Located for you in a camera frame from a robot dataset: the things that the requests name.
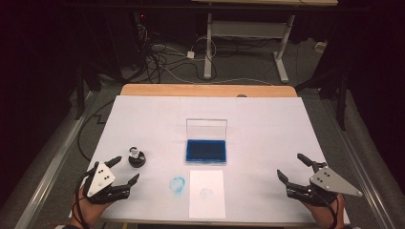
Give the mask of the person's right hand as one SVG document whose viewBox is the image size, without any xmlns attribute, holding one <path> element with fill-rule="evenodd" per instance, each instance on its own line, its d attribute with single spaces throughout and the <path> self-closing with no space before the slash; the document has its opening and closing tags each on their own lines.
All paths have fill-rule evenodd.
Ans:
<svg viewBox="0 0 405 229">
<path fill-rule="evenodd" d="M 333 213 L 328 207 L 313 206 L 304 202 L 304 206 L 310 211 L 313 219 L 321 229 L 330 229 L 332 224 L 336 222 L 334 229 L 344 229 L 344 197 L 339 194 L 337 199 L 330 205 Z"/>
</svg>

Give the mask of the blue ink pad clear lid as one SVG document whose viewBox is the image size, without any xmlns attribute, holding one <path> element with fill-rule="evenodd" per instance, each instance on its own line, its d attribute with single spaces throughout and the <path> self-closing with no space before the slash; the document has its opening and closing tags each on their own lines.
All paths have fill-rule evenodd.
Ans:
<svg viewBox="0 0 405 229">
<path fill-rule="evenodd" d="M 226 119 L 186 119 L 186 163 L 226 164 Z"/>
</svg>

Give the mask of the person's left hand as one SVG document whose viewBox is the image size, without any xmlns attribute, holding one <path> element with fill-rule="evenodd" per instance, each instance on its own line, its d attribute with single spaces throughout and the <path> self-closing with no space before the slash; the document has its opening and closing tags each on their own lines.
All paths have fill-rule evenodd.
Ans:
<svg viewBox="0 0 405 229">
<path fill-rule="evenodd" d="M 82 225 L 85 222 L 89 227 L 92 227 L 97 224 L 103 212 L 111 205 L 112 203 L 92 204 L 84 197 L 83 189 L 80 189 L 73 196 L 70 224 L 78 229 L 85 229 Z"/>
</svg>

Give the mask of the black stand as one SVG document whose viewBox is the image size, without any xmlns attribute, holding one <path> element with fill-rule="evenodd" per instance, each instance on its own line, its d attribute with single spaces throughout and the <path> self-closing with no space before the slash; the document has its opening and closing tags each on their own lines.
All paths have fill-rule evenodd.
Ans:
<svg viewBox="0 0 405 229">
<path fill-rule="evenodd" d="M 92 66 L 79 63 L 75 73 L 77 104 L 75 119 L 79 120 L 82 117 L 85 109 L 84 85 L 87 85 L 89 90 L 92 92 L 99 92 L 101 90 L 101 84 L 98 79 L 98 74 Z"/>
<path fill-rule="evenodd" d="M 336 99 L 336 121 L 342 131 L 346 130 L 345 110 L 348 89 L 348 72 L 329 70 L 321 73 L 319 76 L 313 76 L 311 79 L 298 84 L 294 87 L 296 92 L 305 88 L 317 88 L 321 99 Z"/>
</svg>

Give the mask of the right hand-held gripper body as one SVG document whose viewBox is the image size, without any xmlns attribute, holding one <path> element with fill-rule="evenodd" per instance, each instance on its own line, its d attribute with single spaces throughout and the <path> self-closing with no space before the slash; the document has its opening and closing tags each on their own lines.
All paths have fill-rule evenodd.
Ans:
<svg viewBox="0 0 405 229">
<path fill-rule="evenodd" d="M 328 165 L 315 166 L 309 185 L 303 186 L 286 179 L 287 196 L 312 206 L 328 206 L 337 200 L 338 194 L 362 197 L 363 193 L 338 175 Z"/>
</svg>

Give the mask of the white desk frame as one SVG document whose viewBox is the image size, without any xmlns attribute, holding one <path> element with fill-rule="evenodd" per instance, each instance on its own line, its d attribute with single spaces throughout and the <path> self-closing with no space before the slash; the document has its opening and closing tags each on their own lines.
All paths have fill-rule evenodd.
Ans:
<svg viewBox="0 0 405 229">
<path fill-rule="evenodd" d="M 241 7 L 335 7 L 337 0 L 193 0 L 204 3 L 208 7 L 231 4 Z M 210 12 L 207 15 L 205 55 L 204 55 L 204 79 L 212 79 L 213 63 L 217 47 L 212 40 L 216 37 L 242 37 L 242 38 L 267 38 L 280 39 L 280 49 L 273 53 L 273 60 L 282 83 L 288 83 L 288 75 L 283 63 L 283 54 L 292 30 L 295 14 L 290 13 L 285 22 L 247 22 L 216 20 Z"/>
</svg>

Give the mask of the large white table cover sheet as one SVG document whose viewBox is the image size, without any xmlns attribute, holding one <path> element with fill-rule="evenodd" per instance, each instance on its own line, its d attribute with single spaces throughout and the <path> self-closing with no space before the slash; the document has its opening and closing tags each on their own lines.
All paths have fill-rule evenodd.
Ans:
<svg viewBox="0 0 405 229">
<path fill-rule="evenodd" d="M 226 164 L 186 163 L 186 119 L 226 119 Z M 140 148 L 145 164 L 125 160 Z M 301 98 L 120 95 L 93 159 L 123 160 L 112 171 L 118 182 L 136 174 L 130 197 L 112 203 L 100 219 L 223 225 L 307 225 L 316 222 L 298 200 L 288 198 L 277 171 L 306 184 L 310 168 L 297 158 L 324 155 Z M 224 219 L 191 219 L 191 171 L 222 170 Z"/>
</svg>

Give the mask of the metal floor rail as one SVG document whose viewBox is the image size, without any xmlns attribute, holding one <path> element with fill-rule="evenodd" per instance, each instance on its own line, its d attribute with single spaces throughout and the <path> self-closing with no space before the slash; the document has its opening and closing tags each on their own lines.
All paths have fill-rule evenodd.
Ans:
<svg viewBox="0 0 405 229">
<path fill-rule="evenodd" d="M 68 156 L 68 151 L 73 144 L 80 128 L 82 127 L 86 116 L 96 102 L 98 93 L 89 92 L 86 96 L 84 105 L 85 108 L 79 118 L 74 122 L 73 127 L 69 131 L 69 134 L 63 141 L 62 145 L 56 151 L 48 169 L 44 176 L 41 178 L 36 190 L 34 191 L 32 198 L 22 213 L 20 219 L 17 221 L 14 229 L 32 229 L 34 222 L 37 219 L 39 212 L 41 211 L 50 191 L 52 190 L 57 177 L 63 167 Z"/>
<path fill-rule="evenodd" d="M 331 122 L 345 148 L 345 159 L 363 192 L 363 205 L 350 203 L 350 216 L 362 229 L 395 229 L 393 199 L 400 193 L 356 109 L 348 108 L 345 130 L 337 122 L 332 102 L 323 101 Z"/>
</svg>

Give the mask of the wooden table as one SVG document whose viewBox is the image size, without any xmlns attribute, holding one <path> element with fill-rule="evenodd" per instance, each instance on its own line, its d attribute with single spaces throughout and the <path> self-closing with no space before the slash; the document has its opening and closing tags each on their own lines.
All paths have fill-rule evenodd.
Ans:
<svg viewBox="0 0 405 229">
<path fill-rule="evenodd" d="M 185 84 L 126 84 L 121 95 L 146 96 L 210 96 L 210 97 L 296 97 L 290 86 L 258 85 L 185 85 Z"/>
</svg>

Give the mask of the round stamp with clear handle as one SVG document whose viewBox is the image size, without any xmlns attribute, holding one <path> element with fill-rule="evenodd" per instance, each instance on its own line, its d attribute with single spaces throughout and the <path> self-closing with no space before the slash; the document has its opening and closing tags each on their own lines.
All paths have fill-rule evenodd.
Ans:
<svg viewBox="0 0 405 229">
<path fill-rule="evenodd" d="M 129 161 L 131 163 L 141 163 L 144 160 L 145 160 L 144 152 L 142 152 L 139 148 L 131 147 L 129 149 Z"/>
</svg>

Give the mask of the small white paper sheet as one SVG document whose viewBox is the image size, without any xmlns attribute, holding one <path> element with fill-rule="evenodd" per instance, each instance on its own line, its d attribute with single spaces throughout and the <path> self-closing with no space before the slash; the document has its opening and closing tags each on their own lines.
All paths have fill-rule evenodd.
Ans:
<svg viewBox="0 0 405 229">
<path fill-rule="evenodd" d="M 191 219 L 225 218 L 222 170 L 190 172 L 189 217 Z"/>
</svg>

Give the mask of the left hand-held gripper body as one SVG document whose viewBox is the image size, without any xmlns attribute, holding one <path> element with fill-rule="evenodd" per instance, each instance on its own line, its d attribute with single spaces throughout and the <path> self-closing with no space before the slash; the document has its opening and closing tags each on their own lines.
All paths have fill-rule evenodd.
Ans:
<svg viewBox="0 0 405 229">
<path fill-rule="evenodd" d="M 108 168 L 105 162 L 97 162 L 84 183 L 84 197 L 92 204 L 106 204 L 127 199 L 130 191 L 125 189 L 125 185 L 113 186 L 115 180 L 111 168 Z"/>
</svg>

